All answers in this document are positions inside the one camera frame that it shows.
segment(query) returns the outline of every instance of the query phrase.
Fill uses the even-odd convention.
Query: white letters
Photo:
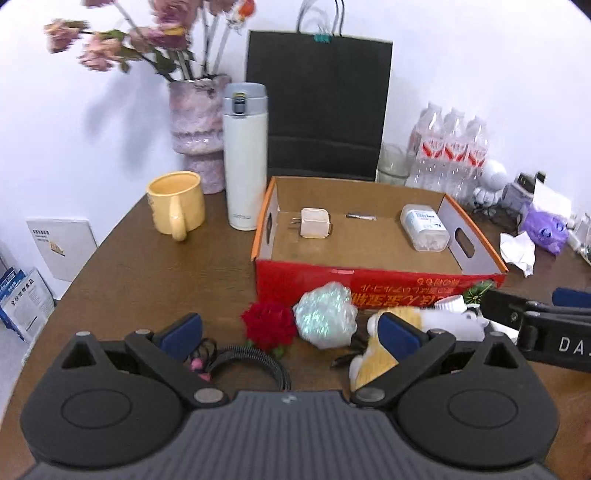
[[[577,345],[577,348],[574,349],[573,353],[580,353],[581,355],[583,354],[583,341],[582,340]]]
[[[570,346],[570,339],[568,337],[562,337],[562,340],[560,341],[560,347],[558,347],[558,350],[560,352],[565,352],[566,350],[569,349]]]

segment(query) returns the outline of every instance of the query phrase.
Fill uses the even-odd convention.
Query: cardboard box
[[[409,203],[431,206],[450,233],[443,252],[417,252],[400,223]],[[307,239],[291,225],[305,207],[326,209],[332,233]],[[346,218],[347,213],[377,220]],[[356,180],[273,177],[252,247],[259,301],[296,304],[337,281],[360,308],[427,307],[481,280],[499,287],[507,267],[464,210],[445,194]]]

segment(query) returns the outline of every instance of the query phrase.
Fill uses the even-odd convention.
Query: red flower
[[[265,352],[289,345],[297,335],[291,308],[279,303],[254,303],[242,314],[246,338]]]

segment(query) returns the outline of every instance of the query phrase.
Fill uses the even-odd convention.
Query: purple bag
[[[527,232],[533,243],[551,254],[558,255],[569,238],[564,219],[530,206],[520,230]]]

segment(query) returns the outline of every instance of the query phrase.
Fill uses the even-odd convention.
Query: plastic water bottle
[[[478,186],[478,178],[482,173],[482,166],[488,153],[488,133],[486,132],[486,122],[479,117],[474,117],[466,129],[466,139],[468,148],[466,151],[467,175],[462,187],[460,201],[469,202],[472,193]]]
[[[467,175],[467,138],[464,126],[464,112],[455,108],[445,116],[443,122],[444,162],[438,173],[438,190],[446,192],[456,200],[462,196],[462,186]]]
[[[415,155],[408,187],[430,189],[437,158],[443,151],[441,107],[429,102],[411,134],[409,151]]]

